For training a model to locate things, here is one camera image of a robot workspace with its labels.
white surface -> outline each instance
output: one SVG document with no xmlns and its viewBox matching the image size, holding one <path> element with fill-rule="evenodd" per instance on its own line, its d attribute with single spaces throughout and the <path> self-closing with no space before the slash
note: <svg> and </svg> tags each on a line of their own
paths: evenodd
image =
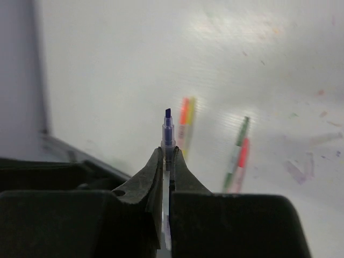
<svg viewBox="0 0 344 258">
<path fill-rule="evenodd" d="M 313 256 L 342 257 L 343 140 L 307 143 L 341 130 L 326 121 L 344 123 L 343 1 L 37 3 L 55 137 L 133 175 L 160 145 L 164 110 L 177 125 L 193 95 L 188 166 L 220 191 L 250 116 L 243 191 L 289 197 Z M 315 178 L 298 185 L 282 163 L 302 169 L 306 151 Z"/>
</svg>

